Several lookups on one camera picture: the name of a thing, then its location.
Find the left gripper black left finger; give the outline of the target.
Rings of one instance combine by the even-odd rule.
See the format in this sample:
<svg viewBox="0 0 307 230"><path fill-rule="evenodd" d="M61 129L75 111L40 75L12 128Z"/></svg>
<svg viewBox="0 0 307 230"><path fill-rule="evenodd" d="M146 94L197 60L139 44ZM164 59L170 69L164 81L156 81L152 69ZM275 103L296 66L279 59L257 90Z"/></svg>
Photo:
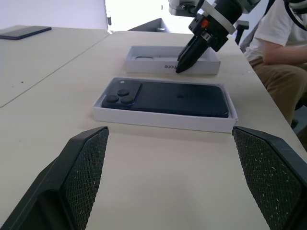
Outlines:
<svg viewBox="0 0 307 230"><path fill-rule="evenodd" d="M38 174L0 230L85 230L108 136L108 127L97 127L72 137Z"/></svg>

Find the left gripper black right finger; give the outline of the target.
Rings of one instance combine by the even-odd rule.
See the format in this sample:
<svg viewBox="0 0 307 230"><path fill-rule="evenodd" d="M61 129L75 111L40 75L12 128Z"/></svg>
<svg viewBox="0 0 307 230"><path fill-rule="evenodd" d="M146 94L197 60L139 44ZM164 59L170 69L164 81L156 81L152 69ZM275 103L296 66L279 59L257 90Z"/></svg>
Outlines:
<svg viewBox="0 0 307 230"><path fill-rule="evenodd" d="M270 230L307 230L307 163L281 138L232 130L247 186Z"/></svg>

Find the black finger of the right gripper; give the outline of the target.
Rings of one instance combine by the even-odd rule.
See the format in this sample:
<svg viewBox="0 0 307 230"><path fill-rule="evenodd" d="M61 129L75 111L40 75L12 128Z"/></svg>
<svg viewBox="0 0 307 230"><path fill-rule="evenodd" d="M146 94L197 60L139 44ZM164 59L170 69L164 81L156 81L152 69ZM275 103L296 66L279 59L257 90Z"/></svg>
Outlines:
<svg viewBox="0 0 307 230"><path fill-rule="evenodd" d="M199 38L193 37L178 56L176 73L182 73L191 68L199 59Z"/></svg>
<svg viewBox="0 0 307 230"><path fill-rule="evenodd" d="M208 42L205 39L191 39L183 56L183 71L191 68L207 48Z"/></svg>

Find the white phone box lid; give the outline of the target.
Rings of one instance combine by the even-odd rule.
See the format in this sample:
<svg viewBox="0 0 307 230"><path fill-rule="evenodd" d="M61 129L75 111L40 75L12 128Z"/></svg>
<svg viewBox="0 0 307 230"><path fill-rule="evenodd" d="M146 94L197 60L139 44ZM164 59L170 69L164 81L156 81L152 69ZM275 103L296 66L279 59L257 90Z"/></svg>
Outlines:
<svg viewBox="0 0 307 230"><path fill-rule="evenodd" d="M132 46L125 60L126 72L175 74L182 50L182 46ZM216 52L208 48L193 67L182 74L216 75L220 64Z"/></svg>

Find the dark blue smartphone triple camera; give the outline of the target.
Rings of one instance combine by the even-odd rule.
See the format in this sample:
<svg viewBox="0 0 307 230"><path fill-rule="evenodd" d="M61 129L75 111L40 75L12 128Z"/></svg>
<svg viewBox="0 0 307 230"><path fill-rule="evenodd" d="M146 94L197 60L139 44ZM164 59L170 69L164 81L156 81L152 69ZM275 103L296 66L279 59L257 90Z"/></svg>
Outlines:
<svg viewBox="0 0 307 230"><path fill-rule="evenodd" d="M101 106L187 116L229 116L222 89L212 85L117 80L107 90Z"/></svg>

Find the white phone box base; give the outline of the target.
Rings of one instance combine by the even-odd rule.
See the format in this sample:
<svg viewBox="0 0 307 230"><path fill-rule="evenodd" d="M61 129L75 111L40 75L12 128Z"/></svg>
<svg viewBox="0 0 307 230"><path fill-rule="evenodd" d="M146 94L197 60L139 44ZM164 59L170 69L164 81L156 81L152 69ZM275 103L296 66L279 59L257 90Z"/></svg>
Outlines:
<svg viewBox="0 0 307 230"><path fill-rule="evenodd" d="M162 113L103 108L101 106L101 103L106 96L107 90L110 88L112 83L118 80L154 81L154 82L217 86L221 88L224 93L226 104L229 109L229 116L227 118L200 117L200 116L162 114ZM195 130L195 131L222 132L222 133L231 133L233 127L238 122L238 115L234 107L234 104L230 98L230 95L225 86L221 84L204 84L204 83L176 82L176 81L166 81L166 80L146 80L146 79L133 79L133 78L112 79L111 82L107 85L102 94L94 103L93 115L96 121L101 121L101 122L122 123L129 125L149 126L149 127L185 129L185 130Z"/></svg>

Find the black smartphone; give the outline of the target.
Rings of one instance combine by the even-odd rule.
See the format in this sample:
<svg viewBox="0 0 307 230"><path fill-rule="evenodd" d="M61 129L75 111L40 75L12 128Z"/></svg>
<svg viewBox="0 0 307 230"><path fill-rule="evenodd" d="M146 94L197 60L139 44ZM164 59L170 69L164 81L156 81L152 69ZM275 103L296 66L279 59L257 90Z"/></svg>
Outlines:
<svg viewBox="0 0 307 230"><path fill-rule="evenodd" d="M52 28L48 26L29 26L22 29L1 33L0 39L21 40L50 30L52 30Z"/></svg>

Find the seated person white shirt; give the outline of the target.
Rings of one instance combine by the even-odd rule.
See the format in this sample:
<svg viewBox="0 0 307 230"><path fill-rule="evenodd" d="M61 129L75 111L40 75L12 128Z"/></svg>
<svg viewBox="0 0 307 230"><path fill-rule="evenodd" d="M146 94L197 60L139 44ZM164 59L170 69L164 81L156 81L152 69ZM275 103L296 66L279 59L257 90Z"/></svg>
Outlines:
<svg viewBox="0 0 307 230"><path fill-rule="evenodd" d="M282 46L305 46L307 31L299 28L286 12L284 1L275 0L260 20L245 56L288 123L301 100L307 106L307 63L265 65L262 40Z"/></svg>

